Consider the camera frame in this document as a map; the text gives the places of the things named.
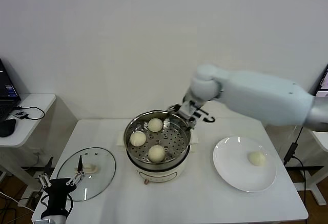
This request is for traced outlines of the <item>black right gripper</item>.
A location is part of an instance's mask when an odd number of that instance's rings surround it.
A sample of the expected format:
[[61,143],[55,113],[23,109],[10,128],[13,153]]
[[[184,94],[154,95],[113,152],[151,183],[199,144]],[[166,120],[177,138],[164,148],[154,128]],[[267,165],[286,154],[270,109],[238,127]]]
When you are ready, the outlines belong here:
[[187,127],[185,130],[192,130],[195,128],[197,121],[206,116],[206,114],[201,111],[201,108],[206,102],[201,99],[194,99],[190,97],[184,97],[182,104],[171,105],[166,109],[166,117],[170,118],[173,115],[179,115],[187,121]]

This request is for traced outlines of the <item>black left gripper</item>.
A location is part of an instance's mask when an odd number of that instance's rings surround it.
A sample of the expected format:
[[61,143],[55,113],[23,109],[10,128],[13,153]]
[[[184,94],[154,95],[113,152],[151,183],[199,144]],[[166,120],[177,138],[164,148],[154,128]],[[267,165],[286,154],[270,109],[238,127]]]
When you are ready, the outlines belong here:
[[[48,194],[47,208],[43,212],[43,215],[69,216],[73,208],[73,199],[70,196],[70,193],[76,190],[77,185],[85,176],[82,156],[79,156],[77,169],[72,178],[58,178],[50,180],[49,175],[51,175],[52,162],[53,157],[51,157],[45,165],[43,173],[38,175],[42,188],[45,189],[45,192]],[[67,198],[71,201],[69,211],[66,210]]]

